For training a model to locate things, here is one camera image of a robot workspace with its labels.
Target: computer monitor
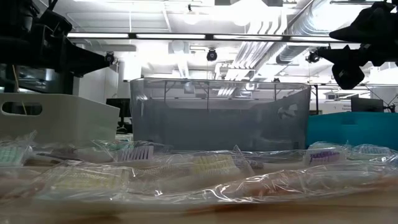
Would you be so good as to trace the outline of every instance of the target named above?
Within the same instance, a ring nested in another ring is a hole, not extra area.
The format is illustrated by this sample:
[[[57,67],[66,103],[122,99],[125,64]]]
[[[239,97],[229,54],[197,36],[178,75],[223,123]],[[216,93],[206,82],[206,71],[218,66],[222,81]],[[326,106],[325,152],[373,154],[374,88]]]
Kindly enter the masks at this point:
[[[118,132],[132,133],[132,125],[126,124],[124,122],[125,117],[131,117],[130,99],[129,98],[106,99],[106,104],[120,109],[120,112],[119,112],[120,122],[119,122]]]
[[[384,112],[383,101],[378,99],[351,98],[351,111]]]

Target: ceiling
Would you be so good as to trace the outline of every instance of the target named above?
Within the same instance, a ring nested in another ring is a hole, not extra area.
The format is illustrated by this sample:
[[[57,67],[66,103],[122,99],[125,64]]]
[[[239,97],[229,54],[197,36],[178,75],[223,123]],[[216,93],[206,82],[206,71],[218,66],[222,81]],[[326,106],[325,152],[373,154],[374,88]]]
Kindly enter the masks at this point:
[[[313,16],[311,14],[315,12],[315,10],[313,12],[306,10],[298,17],[297,21],[293,22],[292,19],[310,0],[286,0],[283,7],[267,7],[261,0],[240,0],[231,6],[216,6],[215,1],[220,0],[59,0],[54,10],[72,23],[74,32],[216,34],[261,34],[263,32],[264,34],[282,34],[287,28],[287,32],[292,32],[295,35],[301,33],[295,33],[294,24],[298,23],[304,16]],[[247,4],[248,1],[256,2],[256,5]],[[330,0],[315,0],[314,2],[316,1],[330,2]],[[42,11],[47,7],[47,0],[34,0],[34,2]],[[191,12],[188,10],[188,4],[192,6]],[[366,6],[330,4],[327,6],[328,12],[318,13],[316,19],[311,22],[317,23],[317,26],[322,29],[326,29],[326,27],[336,29],[349,24],[363,7]],[[327,35],[326,31],[321,29],[320,31],[319,34]],[[245,46],[244,42],[186,42],[189,48],[194,46],[204,50],[185,49],[186,54],[183,59],[184,63],[182,63],[181,57],[174,54],[173,50],[170,49],[171,41],[168,40],[91,39],[80,40],[80,43],[95,47],[99,51],[105,48],[109,49],[109,46],[121,46],[122,49],[123,47],[128,49],[128,46],[135,45],[134,57],[142,64],[142,73],[152,76],[156,76],[156,74],[170,74],[172,76],[172,74],[175,74],[173,70],[181,71],[185,62],[190,71],[216,72],[218,63],[236,62],[238,54],[243,51]],[[290,63],[284,65],[276,64],[276,54],[272,55],[270,52],[273,49],[279,49],[272,43],[267,45],[253,44],[250,47],[248,49],[251,49],[251,51],[247,51],[246,57],[258,59],[256,66],[252,69],[256,71],[255,76],[257,78],[262,77],[262,80],[266,82],[273,80],[273,78],[280,78],[282,82],[335,83],[332,79],[332,64],[330,62],[321,59],[318,63],[309,64],[305,60],[308,51],[316,46],[305,47],[305,50],[300,51],[293,57]],[[218,54],[218,59],[215,62],[208,62],[206,59],[206,51],[211,48],[216,49]],[[257,57],[256,49],[260,48],[268,50],[264,50],[263,54],[259,54],[261,57]],[[367,77],[370,75],[370,68],[370,65],[364,67]]]

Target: translucent plastic container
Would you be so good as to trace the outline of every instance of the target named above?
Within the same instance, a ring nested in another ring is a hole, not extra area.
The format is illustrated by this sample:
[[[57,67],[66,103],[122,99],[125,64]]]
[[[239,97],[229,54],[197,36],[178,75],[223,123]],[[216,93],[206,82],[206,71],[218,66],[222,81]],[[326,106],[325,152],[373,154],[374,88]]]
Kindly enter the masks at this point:
[[[288,83],[133,80],[134,140],[181,151],[303,149],[310,91]]]

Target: teal plastic bin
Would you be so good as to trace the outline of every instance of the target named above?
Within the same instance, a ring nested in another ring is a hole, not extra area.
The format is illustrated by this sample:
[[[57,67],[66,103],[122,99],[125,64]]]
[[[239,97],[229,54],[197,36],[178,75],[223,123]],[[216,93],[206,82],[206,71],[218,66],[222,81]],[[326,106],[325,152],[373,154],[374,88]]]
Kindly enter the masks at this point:
[[[374,144],[398,150],[398,114],[345,112],[310,116],[307,147],[317,141]]]

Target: white plastic bin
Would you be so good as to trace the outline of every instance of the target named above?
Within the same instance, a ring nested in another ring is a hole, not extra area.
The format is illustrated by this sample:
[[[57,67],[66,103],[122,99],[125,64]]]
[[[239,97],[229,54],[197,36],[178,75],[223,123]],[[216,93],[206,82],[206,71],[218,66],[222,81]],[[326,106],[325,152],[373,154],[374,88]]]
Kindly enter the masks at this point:
[[[9,114],[2,110],[6,102],[40,103],[36,116]],[[38,132],[35,142],[82,142],[93,139],[113,141],[119,108],[72,95],[0,94],[0,138]]]

